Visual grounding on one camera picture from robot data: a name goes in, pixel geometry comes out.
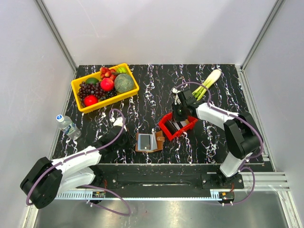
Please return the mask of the brown leather card holder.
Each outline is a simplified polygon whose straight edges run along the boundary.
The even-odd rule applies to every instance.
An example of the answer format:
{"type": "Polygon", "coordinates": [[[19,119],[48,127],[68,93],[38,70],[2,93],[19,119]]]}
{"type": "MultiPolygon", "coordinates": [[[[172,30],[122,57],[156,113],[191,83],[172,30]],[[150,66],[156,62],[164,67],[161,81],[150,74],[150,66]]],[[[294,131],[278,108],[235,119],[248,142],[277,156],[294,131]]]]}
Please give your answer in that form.
{"type": "Polygon", "coordinates": [[[152,133],[137,133],[136,134],[136,152],[158,152],[163,150],[165,138],[162,131],[152,131],[152,133]]]}

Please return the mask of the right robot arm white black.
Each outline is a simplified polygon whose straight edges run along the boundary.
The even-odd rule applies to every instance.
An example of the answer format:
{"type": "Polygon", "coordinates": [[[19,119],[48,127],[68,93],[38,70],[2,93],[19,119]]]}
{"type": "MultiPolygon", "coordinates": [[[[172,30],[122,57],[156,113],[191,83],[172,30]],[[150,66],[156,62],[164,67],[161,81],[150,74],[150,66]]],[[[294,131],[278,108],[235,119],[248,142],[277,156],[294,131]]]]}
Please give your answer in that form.
{"type": "Polygon", "coordinates": [[[177,122],[194,117],[224,130],[229,153],[216,176],[216,182],[222,188],[232,184],[233,176],[251,155],[263,150],[262,137],[248,112],[238,114],[216,107],[209,101],[198,101],[189,89],[176,91],[172,108],[173,119],[177,122]]]}

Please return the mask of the light blue credit card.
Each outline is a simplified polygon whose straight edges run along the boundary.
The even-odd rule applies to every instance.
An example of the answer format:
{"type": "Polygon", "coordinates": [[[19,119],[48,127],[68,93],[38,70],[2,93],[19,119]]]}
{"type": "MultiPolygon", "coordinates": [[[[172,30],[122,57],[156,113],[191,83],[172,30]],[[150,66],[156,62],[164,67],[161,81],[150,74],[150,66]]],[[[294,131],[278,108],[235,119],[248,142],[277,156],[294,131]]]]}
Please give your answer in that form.
{"type": "Polygon", "coordinates": [[[152,148],[150,134],[139,134],[138,135],[138,150],[139,151],[150,151],[152,148]]]}

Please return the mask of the red plastic card box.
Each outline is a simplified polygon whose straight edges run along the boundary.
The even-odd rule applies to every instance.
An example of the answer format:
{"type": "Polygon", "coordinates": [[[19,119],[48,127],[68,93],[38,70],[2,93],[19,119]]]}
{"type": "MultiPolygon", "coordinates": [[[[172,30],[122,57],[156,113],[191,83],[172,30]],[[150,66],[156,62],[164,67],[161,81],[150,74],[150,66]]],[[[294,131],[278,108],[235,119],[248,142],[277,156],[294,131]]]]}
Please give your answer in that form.
{"type": "Polygon", "coordinates": [[[172,113],[168,113],[159,121],[159,127],[166,137],[172,141],[184,132],[192,130],[197,121],[198,119],[190,116],[186,120],[178,122],[173,119],[172,113]]]}

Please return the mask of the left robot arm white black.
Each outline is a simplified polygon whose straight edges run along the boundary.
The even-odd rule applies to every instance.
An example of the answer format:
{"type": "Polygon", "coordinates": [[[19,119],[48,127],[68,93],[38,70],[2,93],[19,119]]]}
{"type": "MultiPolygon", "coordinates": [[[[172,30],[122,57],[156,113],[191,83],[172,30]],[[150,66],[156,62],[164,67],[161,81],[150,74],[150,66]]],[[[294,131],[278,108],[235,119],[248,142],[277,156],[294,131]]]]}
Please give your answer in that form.
{"type": "Polygon", "coordinates": [[[26,204],[42,209],[67,190],[84,185],[101,186],[103,176],[96,166],[129,145],[127,128],[115,126],[107,135],[75,154],[54,160],[40,158],[20,184],[27,196],[26,204]]]}

